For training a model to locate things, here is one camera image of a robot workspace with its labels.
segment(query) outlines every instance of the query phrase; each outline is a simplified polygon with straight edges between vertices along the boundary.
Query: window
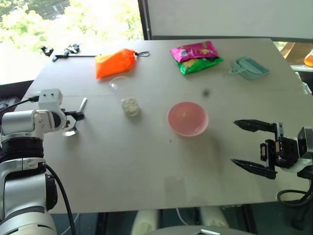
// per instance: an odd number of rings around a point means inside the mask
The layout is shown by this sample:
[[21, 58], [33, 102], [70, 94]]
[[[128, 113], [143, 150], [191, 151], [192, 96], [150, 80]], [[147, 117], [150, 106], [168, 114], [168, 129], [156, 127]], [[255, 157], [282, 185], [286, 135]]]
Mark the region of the window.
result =
[[141, 39], [137, 0], [0, 0], [0, 84], [35, 79], [41, 46]]

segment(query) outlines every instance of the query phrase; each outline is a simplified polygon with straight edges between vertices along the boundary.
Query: orange bag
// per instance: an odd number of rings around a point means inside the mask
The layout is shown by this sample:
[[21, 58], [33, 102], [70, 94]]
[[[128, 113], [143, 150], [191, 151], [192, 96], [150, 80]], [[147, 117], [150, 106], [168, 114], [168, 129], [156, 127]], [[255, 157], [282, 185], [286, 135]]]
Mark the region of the orange bag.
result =
[[98, 55], [96, 62], [96, 79], [131, 70], [135, 64], [135, 56], [149, 56], [149, 52], [136, 53], [134, 50], [122, 49], [110, 55]]

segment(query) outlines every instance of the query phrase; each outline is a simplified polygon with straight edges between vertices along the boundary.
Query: white powder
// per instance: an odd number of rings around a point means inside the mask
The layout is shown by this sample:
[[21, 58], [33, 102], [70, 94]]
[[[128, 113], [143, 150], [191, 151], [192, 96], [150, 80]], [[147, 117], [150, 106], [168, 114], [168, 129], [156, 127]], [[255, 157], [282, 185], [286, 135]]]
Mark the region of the white powder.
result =
[[139, 113], [140, 107], [135, 98], [126, 98], [122, 101], [122, 109], [126, 115], [132, 117]]

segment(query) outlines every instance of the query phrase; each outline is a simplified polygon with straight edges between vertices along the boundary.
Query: green snack package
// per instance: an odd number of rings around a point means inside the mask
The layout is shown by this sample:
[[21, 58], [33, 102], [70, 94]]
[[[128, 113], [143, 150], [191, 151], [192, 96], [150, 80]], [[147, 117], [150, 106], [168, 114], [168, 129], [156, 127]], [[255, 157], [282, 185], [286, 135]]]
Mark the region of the green snack package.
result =
[[213, 65], [217, 65], [223, 62], [221, 57], [212, 58], [194, 58], [184, 62], [178, 62], [175, 60], [176, 64], [180, 67], [182, 74], [189, 74], [192, 72], [198, 72]]

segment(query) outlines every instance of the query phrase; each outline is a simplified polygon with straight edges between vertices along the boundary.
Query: white table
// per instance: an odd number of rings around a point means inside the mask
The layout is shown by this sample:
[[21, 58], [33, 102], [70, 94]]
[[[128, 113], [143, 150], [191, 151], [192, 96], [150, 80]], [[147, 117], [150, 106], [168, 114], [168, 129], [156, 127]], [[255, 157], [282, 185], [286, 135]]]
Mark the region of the white table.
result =
[[[308, 181], [277, 168], [276, 180], [244, 171], [230, 158], [260, 161], [259, 144], [274, 138], [233, 124], [254, 118], [283, 122], [286, 136], [295, 137], [312, 125], [312, 98], [269, 39], [212, 40], [225, 61], [207, 70], [182, 75], [169, 52], [172, 47], [203, 40], [144, 41], [108, 47], [149, 50], [139, 58], [132, 79], [141, 116], [128, 119], [109, 89], [97, 81], [93, 58], [59, 59], [49, 63], [26, 95], [59, 88], [62, 107], [77, 110], [83, 97], [86, 119], [79, 134], [45, 135], [47, 163], [61, 178], [73, 212], [111, 212], [275, 201], [283, 189], [307, 190]], [[271, 70], [257, 81], [229, 77], [231, 60], [247, 55]], [[203, 89], [209, 98], [203, 98]], [[177, 136], [167, 112], [181, 101], [197, 102], [209, 115], [207, 131], [192, 139]], [[36, 109], [34, 103], [18, 110]], [[65, 212], [59, 201], [52, 210]]]

